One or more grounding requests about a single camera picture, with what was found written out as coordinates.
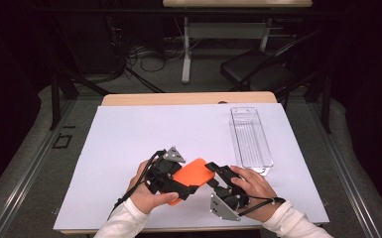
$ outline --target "table leg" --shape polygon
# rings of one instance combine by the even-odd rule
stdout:
[[[184,70],[182,72],[182,83],[189,83],[191,80],[191,50],[190,50],[190,32],[189,32],[189,18],[185,17],[185,59],[184,59]]]
[[[268,37],[269,37],[271,25],[272,25],[272,19],[268,19],[267,23],[265,24],[265,28],[262,29],[263,37],[262,37],[262,42],[261,42],[261,47],[260,47],[260,50],[262,52],[265,52],[265,49],[267,48],[267,42],[268,42]]]

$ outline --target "white paper sheet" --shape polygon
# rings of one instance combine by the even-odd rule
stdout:
[[[219,166],[236,165],[229,129],[233,106],[257,108],[274,160],[267,180],[278,195],[306,213],[311,222],[327,223],[317,189],[281,104],[101,106],[54,229],[98,229],[107,220],[117,198],[126,191],[138,165],[158,150],[176,146],[188,163],[203,158]],[[259,225],[245,217],[240,222],[220,220],[209,212],[211,193],[212,189],[204,185],[186,201],[154,209],[146,229]]]

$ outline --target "orange object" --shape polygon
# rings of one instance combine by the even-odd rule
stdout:
[[[215,173],[206,168],[206,161],[198,158],[186,166],[182,167],[173,175],[173,180],[183,185],[202,186],[215,177]],[[169,205],[176,205],[181,201],[180,198],[169,202]]]

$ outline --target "person's right hand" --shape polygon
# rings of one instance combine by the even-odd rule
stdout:
[[[231,182],[234,184],[240,186],[243,188],[243,190],[246,191],[246,193],[250,196],[257,196],[257,197],[265,197],[265,198],[271,198],[276,197],[277,194],[275,193],[274,189],[271,188],[271,186],[268,184],[268,182],[265,180],[265,178],[258,173],[254,172],[250,169],[242,169],[239,167],[231,166],[230,167],[232,171],[243,177],[241,178],[232,178]],[[246,208],[242,208],[239,210],[239,212],[242,212],[252,206],[255,206],[261,202],[265,201],[265,199],[258,199],[258,198],[250,198],[249,204]],[[247,217],[259,220],[261,222],[265,222],[271,218],[271,216],[275,213],[275,211],[280,207],[281,203],[269,203],[264,206],[259,207],[258,209],[249,212],[246,214]]]

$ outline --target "white sleeve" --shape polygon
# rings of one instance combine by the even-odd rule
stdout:
[[[135,237],[144,228],[149,216],[140,211],[128,198],[113,210],[109,219],[94,237]]]
[[[325,230],[309,222],[303,213],[293,208],[290,201],[284,202],[263,226],[282,238],[331,237]]]

